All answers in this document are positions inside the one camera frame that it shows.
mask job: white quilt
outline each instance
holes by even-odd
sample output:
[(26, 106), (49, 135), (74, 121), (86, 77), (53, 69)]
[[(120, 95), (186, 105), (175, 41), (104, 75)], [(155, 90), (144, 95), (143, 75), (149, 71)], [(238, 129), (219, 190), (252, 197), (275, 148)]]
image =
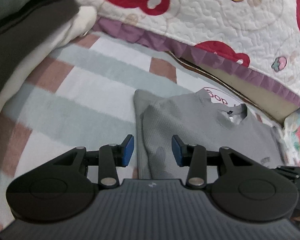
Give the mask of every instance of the white quilt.
[(300, 0), (78, 1), (238, 62), (300, 96)]

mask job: gray knit fabric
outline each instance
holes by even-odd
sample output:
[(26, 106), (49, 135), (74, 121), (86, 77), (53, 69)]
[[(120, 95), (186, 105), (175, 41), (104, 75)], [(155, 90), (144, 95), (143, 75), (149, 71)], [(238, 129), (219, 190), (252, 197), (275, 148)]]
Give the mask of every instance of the gray knit fabric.
[[(214, 104), (202, 89), (171, 98), (137, 90), (134, 105), (140, 179), (186, 180), (188, 167), (177, 166), (171, 150), (174, 134), (186, 144), (200, 144), (207, 150), (229, 146), (269, 168), (283, 165), (274, 131), (259, 122), (245, 104)], [(216, 179), (209, 176), (215, 173), (208, 171), (208, 182)]]

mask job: silver rivet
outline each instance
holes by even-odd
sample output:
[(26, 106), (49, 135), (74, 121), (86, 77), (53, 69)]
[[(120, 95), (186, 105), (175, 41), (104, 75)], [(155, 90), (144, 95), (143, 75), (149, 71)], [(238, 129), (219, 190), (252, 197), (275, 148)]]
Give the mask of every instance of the silver rivet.
[(111, 177), (103, 178), (101, 180), (101, 183), (105, 186), (113, 186), (114, 184), (117, 183), (117, 180)]
[(198, 177), (191, 178), (188, 182), (193, 186), (201, 186), (204, 184), (204, 180)]

